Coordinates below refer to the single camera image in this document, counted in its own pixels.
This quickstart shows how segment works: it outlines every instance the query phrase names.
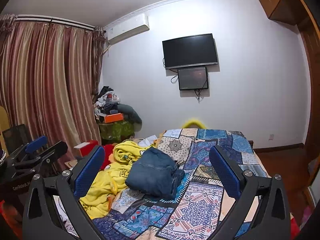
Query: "television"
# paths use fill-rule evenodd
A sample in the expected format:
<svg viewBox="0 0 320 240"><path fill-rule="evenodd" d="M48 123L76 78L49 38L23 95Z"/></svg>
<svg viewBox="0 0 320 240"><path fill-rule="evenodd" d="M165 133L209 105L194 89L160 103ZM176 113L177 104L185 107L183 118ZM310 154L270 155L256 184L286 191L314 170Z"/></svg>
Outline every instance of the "television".
<svg viewBox="0 0 320 240"><path fill-rule="evenodd" d="M162 41L162 47L166 69L218 64L212 33Z"/></svg>
<svg viewBox="0 0 320 240"><path fill-rule="evenodd" d="M186 67L178 69L179 90L208 89L206 67Z"/></svg>

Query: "folded jeans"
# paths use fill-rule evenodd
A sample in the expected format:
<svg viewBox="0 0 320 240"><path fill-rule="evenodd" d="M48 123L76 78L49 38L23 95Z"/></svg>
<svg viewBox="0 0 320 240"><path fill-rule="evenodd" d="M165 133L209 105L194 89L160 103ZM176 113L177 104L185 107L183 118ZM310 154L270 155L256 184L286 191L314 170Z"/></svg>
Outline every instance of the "folded jeans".
<svg viewBox="0 0 320 240"><path fill-rule="evenodd" d="M183 177L184 171L169 155L150 147L133 163L125 183L130 189L172 200Z"/></svg>

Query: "curtain rod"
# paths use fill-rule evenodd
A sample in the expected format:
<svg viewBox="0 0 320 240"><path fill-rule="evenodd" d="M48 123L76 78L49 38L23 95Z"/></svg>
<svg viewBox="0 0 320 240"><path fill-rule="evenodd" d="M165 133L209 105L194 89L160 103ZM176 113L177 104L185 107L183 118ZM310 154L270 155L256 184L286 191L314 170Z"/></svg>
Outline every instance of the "curtain rod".
<svg viewBox="0 0 320 240"><path fill-rule="evenodd" d="M52 22L52 23L58 23L58 24L83 28L83 29L89 30L89 31L93 31L95 28L94 26L89 25L89 24L84 24L84 23L71 21L71 20L67 20L67 19L63 19L63 18L43 16L43 15L19 14L19 15L17 15L16 21Z"/></svg>

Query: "orange box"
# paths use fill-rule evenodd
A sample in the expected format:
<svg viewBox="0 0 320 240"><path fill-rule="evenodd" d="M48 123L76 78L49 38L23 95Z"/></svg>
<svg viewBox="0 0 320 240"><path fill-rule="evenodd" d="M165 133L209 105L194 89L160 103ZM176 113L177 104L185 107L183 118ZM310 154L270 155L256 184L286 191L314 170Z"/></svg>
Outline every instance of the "orange box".
<svg viewBox="0 0 320 240"><path fill-rule="evenodd" d="M118 114L110 114L104 117L104 122L116 122L116 121L121 121L123 120L123 114L118 113Z"/></svg>

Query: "curtain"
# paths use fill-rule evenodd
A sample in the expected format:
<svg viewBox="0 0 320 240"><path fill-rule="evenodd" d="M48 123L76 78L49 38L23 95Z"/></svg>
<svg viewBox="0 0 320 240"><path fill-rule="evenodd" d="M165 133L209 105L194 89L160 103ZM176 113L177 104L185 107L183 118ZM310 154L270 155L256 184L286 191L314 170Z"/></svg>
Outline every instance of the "curtain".
<svg viewBox="0 0 320 240"><path fill-rule="evenodd" d="M98 86L101 76L103 46L106 39L103 28L95 28L92 37L92 102L97 101Z"/></svg>
<svg viewBox="0 0 320 240"><path fill-rule="evenodd" d="M13 14L5 14L0 15L0 62L1 59L4 58L4 44L9 36L9 34L12 32L13 24L15 21L15 15ZM0 106L4 106L4 109L7 110L6 102L2 99L4 98L4 91L1 86L3 83L3 77L0 76Z"/></svg>
<svg viewBox="0 0 320 240"><path fill-rule="evenodd" d="M58 24L15 22L0 57L0 103L11 125L28 125L33 139L50 145L62 140L72 160L73 147L100 135L92 88L92 32Z"/></svg>

